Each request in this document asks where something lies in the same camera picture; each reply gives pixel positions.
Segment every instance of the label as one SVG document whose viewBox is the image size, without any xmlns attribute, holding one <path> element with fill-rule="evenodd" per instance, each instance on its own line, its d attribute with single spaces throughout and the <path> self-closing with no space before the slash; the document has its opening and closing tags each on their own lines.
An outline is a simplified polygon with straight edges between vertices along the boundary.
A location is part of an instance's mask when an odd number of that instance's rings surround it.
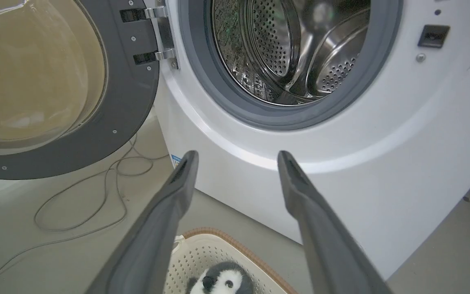
<svg viewBox="0 0 470 294">
<path fill-rule="evenodd" d="M 181 159 L 172 154 L 171 162 L 173 163 L 173 168 L 175 169 L 179 165 L 179 162 L 181 162 Z"/>
</svg>

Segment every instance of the metal hinge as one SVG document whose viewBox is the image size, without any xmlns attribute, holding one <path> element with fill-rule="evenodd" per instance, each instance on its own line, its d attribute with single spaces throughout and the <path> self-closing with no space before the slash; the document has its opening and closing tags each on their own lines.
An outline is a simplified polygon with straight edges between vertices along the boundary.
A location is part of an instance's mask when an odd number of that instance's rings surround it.
<svg viewBox="0 0 470 294">
<path fill-rule="evenodd" d="M 168 8 L 164 5 L 165 0 L 158 0 L 162 6 L 154 8 L 146 8 L 144 14 L 146 19 L 151 19 L 153 27 L 159 28 L 159 31 L 155 30 L 155 37 L 157 38 L 157 45 L 159 52 L 155 52 L 155 58 L 159 61 L 168 60 L 173 69 L 179 69 L 179 63 L 177 62 L 177 52 L 173 43 L 173 36 L 171 33 L 171 20 Z"/>
</svg>

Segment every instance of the power cord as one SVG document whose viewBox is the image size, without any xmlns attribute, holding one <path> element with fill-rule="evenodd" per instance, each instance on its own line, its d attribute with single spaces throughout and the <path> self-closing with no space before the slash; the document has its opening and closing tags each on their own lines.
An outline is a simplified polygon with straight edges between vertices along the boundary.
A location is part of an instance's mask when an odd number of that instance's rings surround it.
<svg viewBox="0 0 470 294">
<path fill-rule="evenodd" d="M 65 188 L 64 190 L 61 190 L 60 192 L 54 194 L 52 197 L 50 197 L 49 199 L 47 199 L 38 209 L 37 211 L 35 212 L 34 214 L 34 224 L 41 230 L 43 231 L 49 231 L 49 232 L 64 232 L 64 231 L 69 231 L 71 229 L 75 229 L 77 227 L 80 227 L 82 225 L 84 225 L 85 223 L 87 223 L 90 219 L 92 219 L 101 209 L 102 207 L 105 205 L 106 203 L 106 200 L 108 199 L 108 190 L 106 189 L 107 185 L 107 179 L 108 179 L 108 173 L 110 173 L 110 171 L 115 171 L 115 188 L 116 188 L 116 191 L 117 191 L 117 196 L 119 197 L 119 200 L 121 201 L 121 206 L 123 208 L 123 215 L 109 223 L 108 225 L 104 225 L 103 227 L 99 227 L 97 229 L 92 229 L 91 231 L 88 231 L 86 233 L 82 233 L 80 235 L 77 235 L 77 236 L 72 236 L 72 237 L 69 237 L 69 238 L 64 238 L 64 239 L 61 239 L 61 240 L 57 240 L 57 241 L 51 241 L 51 242 L 46 242 L 46 243 L 41 243 L 41 244 L 38 244 L 38 245 L 35 245 L 35 246 L 32 246 L 28 249 L 25 249 L 15 255 L 13 255 L 12 258 L 8 259 L 8 261 L 0 267 L 0 274 L 2 272 L 2 270 L 10 263 L 12 262 L 15 258 L 19 257 L 21 254 L 24 254 L 24 253 L 27 253 L 28 251 L 31 251 L 33 249 L 36 249 L 36 248 L 39 248 L 39 247 L 43 247 L 43 246 L 47 246 L 47 245 L 52 245 L 52 244 L 58 244 L 58 243 L 62 243 L 62 242 L 67 242 L 67 241 L 71 241 L 71 240 L 74 240 L 74 239 L 77 239 L 77 238 L 81 238 L 81 237 L 84 237 L 84 236 L 88 236 L 90 234 L 93 234 L 93 233 L 96 233 L 96 232 L 99 232 L 99 231 L 102 231 L 103 229 L 106 229 L 107 227 L 111 227 L 112 225 L 115 225 L 116 223 L 119 223 L 121 222 L 128 214 L 128 209 L 124 203 L 124 200 L 123 200 L 123 196 L 121 195 L 121 192 L 119 192 L 119 176 L 123 176 L 123 177 L 136 177 L 136 176 L 141 176 L 141 175 L 144 175 L 146 173 L 148 173 L 152 167 L 153 167 L 153 162 L 155 160 L 159 160 L 161 158 L 165 158 L 168 156 L 165 155 L 165 156 L 161 156 L 161 157 L 158 157 L 158 158 L 149 158 L 147 156 L 144 156 L 142 155 L 142 153 L 140 153 L 136 148 L 135 148 L 135 144 L 137 142 L 137 134 L 135 134 L 135 136 L 133 137 L 133 142 L 132 140 L 129 140 L 128 141 L 130 143 L 130 148 L 129 150 L 121 157 L 119 158 L 118 160 L 114 161 L 110 167 L 108 167 L 108 169 L 106 169 L 105 171 L 102 171 L 102 172 L 99 172 L 99 173 L 96 173 L 94 175 L 91 175 L 91 176 L 88 176 L 84 179 L 81 179 L 73 184 L 71 184 L 70 186 L 68 186 L 67 188 Z M 136 156 L 129 156 L 129 153 L 134 151 L 137 155 Z M 139 173 L 125 173 L 123 171 L 120 170 L 120 165 L 121 163 L 123 163 L 125 160 L 128 160 L 128 159 L 133 159 L 133 158 L 139 158 L 139 159 L 142 159 L 142 160 L 146 160 L 147 162 L 149 162 L 150 166 L 143 170 L 143 171 L 140 171 Z M 63 192 L 69 190 L 70 188 L 72 188 L 73 186 L 76 186 L 78 185 L 79 183 L 81 182 L 84 182 L 86 181 L 87 179 L 91 179 L 93 177 L 96 177 L 98 175 L 101 175 L 101 174 L 104 174 L 104 194 L 103 194 L 103 199 L 101 201 L 101 204 L 99 205 L 99 207 L 97 207 L 97 209 L 92 213 L 90 214 L 90 216 L 86 217 L 82 222 L 80 223 L 77 223 L 76 225 L 71 225 L 69 227 L 46 227 L 45 225 L 42 225 L 39 221 L 38 221 L 38 214 L 41 212 L 41 210 L 43 209 L 43 207 L 45 207 L 45 205 L 47 203 L 49 203 L 50 201 L 52 201 L 53 199 L 57 198 L 58 196 L 62 195 Z"/>
</svg>

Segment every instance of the floor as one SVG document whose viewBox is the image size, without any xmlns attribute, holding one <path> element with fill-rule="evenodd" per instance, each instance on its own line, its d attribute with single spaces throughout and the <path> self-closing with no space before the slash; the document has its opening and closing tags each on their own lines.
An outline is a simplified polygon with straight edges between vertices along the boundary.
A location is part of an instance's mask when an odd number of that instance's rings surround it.
<svg viewBox="0 0 470 294">
<path fill-rule="evenodd" d="M 140 131 L 138 150 L 147 156 L 166 154 L 156 120 Z M 39 243 L 69 238 L 116 220 L 121 215 L 119 199 L 113 193 L 93 219 L 69 232 L 44 232 L 34 226 L 38 206 L 54 193 L 85 176 L 106 169 L 127 150 L 67 175 L 21 181 L 0 191 L 0 266 L 15 253 Z M 146 162 L 130 160 L 124 170 L 134 173 Z M 155 162 L 146 175 L 120 180 L 128 215 L 125 220 L 101 232 L 73 241 L 44 246 L 21 255 L 0 274 L 0 293 L 84 293 L 103 266 L 118 240 L 136 219 L 144 205 L 171 173 L 168 158 Z M 96 177 L 72 188 L 53 201 L 41 214 L 49 226 L 67 226 L 84 219 L 103 196 L 103 178 Z M 260 225 L 252 219 L 196 192 L 190 210 L 177 233 L 196 227 L 216 227 L 230 234 L 267 262 L 299 294 L 311 294 L 311 283 L 302 246 Z M 470 293 L 470 202 L 461 201 L 401 268 L 388 280 L 393 292 Z"/>
</svg>

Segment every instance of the basket rim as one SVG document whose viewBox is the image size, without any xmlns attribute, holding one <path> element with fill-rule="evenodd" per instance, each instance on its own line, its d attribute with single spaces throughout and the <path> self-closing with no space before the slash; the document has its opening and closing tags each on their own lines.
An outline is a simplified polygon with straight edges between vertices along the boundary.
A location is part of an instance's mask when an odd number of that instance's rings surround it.
<svg viewBox="0 0 470 294">
<path fill-rule="evenodd" d="M 239 241 L 237 241 L 232 236 L 228 235 L 227 233 L 222 232 L 219 229 L 215 229 L 214 227 L 198 227 L 197 229 L 191 229 L 183 233 L 185 239 L 191 238 L 193 236 L 201 235 L 201 234 L 209 234 L 217 236 L 224 241 L 226 241 L 231 246 L 235 247 L 238 251 L 244 254 L 248 259 L 250 259 L 254 264 L 256 264 L 259 268 L 261 268 L 266 274 L 271 277 L 273 281 L 275 281 L 280 288 L 285 290 L 288 294 L 298 294 L 289 283 L 287 283 L 276 271 L 274 271 L 266 262 L 260 259 L 255 253 L 251 250 L 246 248 L 246 246 L 242 245 Z"/>
</svg>

